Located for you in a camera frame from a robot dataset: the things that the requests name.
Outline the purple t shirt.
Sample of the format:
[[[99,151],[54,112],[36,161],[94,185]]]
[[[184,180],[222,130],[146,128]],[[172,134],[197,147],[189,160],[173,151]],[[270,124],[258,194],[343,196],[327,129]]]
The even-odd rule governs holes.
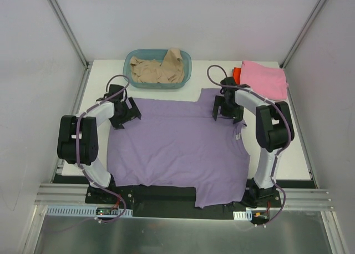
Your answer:
[[[217,89],[196,102],[137,98],[140,119],[111,129],[106,166],[119,186],[193,187],[195,206],[241,201],[250,155],[244,121],[212,117]]]

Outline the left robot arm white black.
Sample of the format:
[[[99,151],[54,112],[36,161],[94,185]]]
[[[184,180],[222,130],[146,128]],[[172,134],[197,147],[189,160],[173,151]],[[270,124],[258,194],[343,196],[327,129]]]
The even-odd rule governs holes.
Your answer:
[[[141,112],[126,87],[111,84],[102,98],[77,115],[64,115],[60,120],[57,155],[80,169],[94,188],[100,188],[98,197],[106,204],[116,200],[117,190],[112,175],[98,158],[98,127],[109,121],[115,130],[124,124],[141,119]]]

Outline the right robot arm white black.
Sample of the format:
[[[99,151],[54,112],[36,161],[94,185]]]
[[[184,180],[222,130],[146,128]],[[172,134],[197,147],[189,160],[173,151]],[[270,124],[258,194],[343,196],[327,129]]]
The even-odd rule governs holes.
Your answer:
[[[255,135],[261,148],[260,158],[241,204],[251,208],[263,206],[275,194],[276,171],[281,153],[295,137],[288,103],[263,98],[248,85],[237,85],[233,77],[224,78],[218,85],[221,90],[214,101],[214,119],[223,116],[236,124],[243,120],[245,109],[256,118]]]

